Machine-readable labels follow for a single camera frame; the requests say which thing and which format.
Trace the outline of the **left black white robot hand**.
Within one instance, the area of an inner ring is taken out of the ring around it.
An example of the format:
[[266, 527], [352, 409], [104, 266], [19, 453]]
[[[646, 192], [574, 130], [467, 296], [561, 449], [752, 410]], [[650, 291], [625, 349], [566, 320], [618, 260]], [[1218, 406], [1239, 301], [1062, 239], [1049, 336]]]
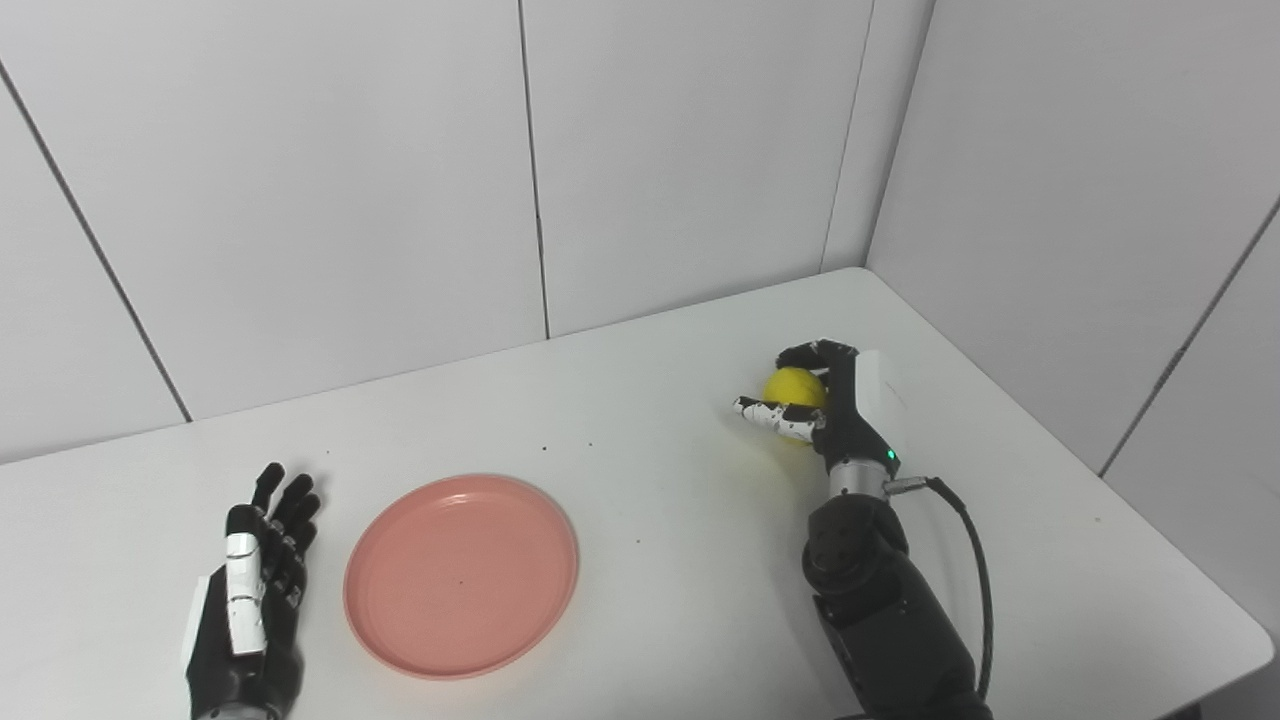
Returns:
[[232, 506], [220, 568], [200, 583], [186, 646], [192, 719], [285, 719], [303, 684], [305, 556], [321, 500], [311, 475], [268, 464]]

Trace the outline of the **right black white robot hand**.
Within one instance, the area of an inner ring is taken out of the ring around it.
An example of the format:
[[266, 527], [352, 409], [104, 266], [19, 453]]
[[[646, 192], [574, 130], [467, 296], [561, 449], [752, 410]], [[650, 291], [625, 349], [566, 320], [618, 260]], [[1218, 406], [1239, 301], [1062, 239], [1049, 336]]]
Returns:
[[883, 407], [872, 398], [870, 380], [878, 380], [872, 354], [833, 340], [814, 340], [787, 347], [774, 364], [815, 375], [823, 384], [822, 406], [768, 401], [741, 396], [733, 410], [745, 420], [777, 436], [808, 442], [828, 470], [840, 464], [868, 461], [881, 465], [891, 478], [899, 474], [901, 457], [884, 434]]

